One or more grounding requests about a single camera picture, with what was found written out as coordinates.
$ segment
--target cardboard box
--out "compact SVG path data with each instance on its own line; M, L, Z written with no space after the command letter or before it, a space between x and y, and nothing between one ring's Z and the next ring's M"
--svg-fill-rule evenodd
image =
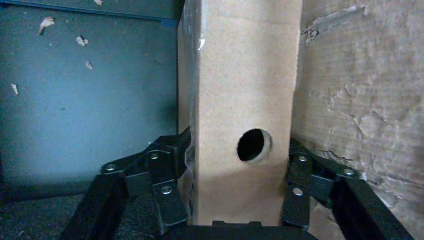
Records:
M179 107L180 129L191 119L195 130L194 224L279 224L301 8L297 0L185 3ZM238 143L253 129L270 134L270 149L246 163Z
M195 132L193 223L277 225L291 125L316 154L363 172L424 239L419 9L418 1L391 0L186 1L179 123ZM268 131L273 147L249 165L237 144L253 128ZM316 202L309 232L344 239Z

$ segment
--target paper debris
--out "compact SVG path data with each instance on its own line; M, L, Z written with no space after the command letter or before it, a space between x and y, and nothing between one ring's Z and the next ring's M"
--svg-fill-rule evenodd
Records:
M93 66L92 66L92 64L90 63L90 61L86 61L86 62L85 62L85 66L86 66L88 69L90 69L90 70L92 70L92 69L93 69Z
M205 39L201 38L201 39L199 39L199 47L198 47L197 50L200 51L200 49L203 48L203 45L205 45Z
M365 15L366 10L367 6L352 6L348 9L315 19L303 31L306 44L310 45L319 35L351 21L353 18Z
M76 37L76 41L78 42L79 45L81 46L85 46L87 44L89 44L89 40L88 39L84 39L82 36L77 36Z
M15 83L11 83L10 84L10 86L12 87L12 89L13 89L13 91L14 91L14 94L17 96L17 95L19 95L19 92L18 92L18 85L16 85Z
M41 24L40 24L40 27L39 27L39 29L38 29L38 35L41 35L42 33L43 33L43 30L45 29L45 28L47 28L47 27L49 27L49 26L51 26L51 25L54 25L55 24L55 19L53 18L53 17L51 17L51 16L49 16L49 17L45 17L43 20L42 20L42 22L41 22Z

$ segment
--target gray panel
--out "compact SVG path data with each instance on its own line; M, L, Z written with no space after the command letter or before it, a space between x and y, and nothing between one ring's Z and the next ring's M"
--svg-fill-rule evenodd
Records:
M0 2L56 8L79 9L123 15L178 19L179 0L0 0Z
M55 24L37 36L49 16ZM176 29L19 6L1 10L0 23L0 151L7 185L87 182L102 164L176 134ZM78 45L78 35L89 44Z

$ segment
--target black metal bracket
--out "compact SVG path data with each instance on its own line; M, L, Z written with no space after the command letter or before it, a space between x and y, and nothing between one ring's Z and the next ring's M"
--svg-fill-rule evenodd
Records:
M285 226L308 229L311 196L332 209L346 240L413 239L356 170L312 154L295 139L286 177Z
M110 239L129 200L153 193L161 236L184 224L187 212L177 189L184 173L190 130L161 136L144 151L105 164L62 234L64 240Z
M179 135L159 137L140 153L105 164L62 239L111 239L121 217L142 208L140 214L147 218L130 221L133 226L156 222L158 230L145 234L150 239L316 240L307 232L310 197L332 209L347 240L413 239L356 170L314 155L294 139L290 140L282 226L223 221L214 221L212 226L187 225L177 178L186 170L184 154L190 141L186 129ZM151 202L154 214L147 213L146 203Z

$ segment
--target metal rivet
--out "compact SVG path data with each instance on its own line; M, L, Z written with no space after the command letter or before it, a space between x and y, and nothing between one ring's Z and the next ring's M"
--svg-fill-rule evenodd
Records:
M304 194L304 192L300 188L298 188L298 187L293 188L293 193L296 196L302 196Z
M350 169L350 168L346 168L344 171L344 174L346 174L346 175L353 175L355 172L352 170L352 169Z
M106 170L106 171L113 171L116 168L117 168L117 166L115 166L115 164L113 164L113 163L104 166L104 170Z
M159 154L157 153L153 153L152 155L150 155L151 159L158 159L159 158Z
M167 195L172 192L172 188L170 186L164 186L162 187L162 194Z
M305 156L300 156L297 159L299 159L301 162L306 162L308 160Z

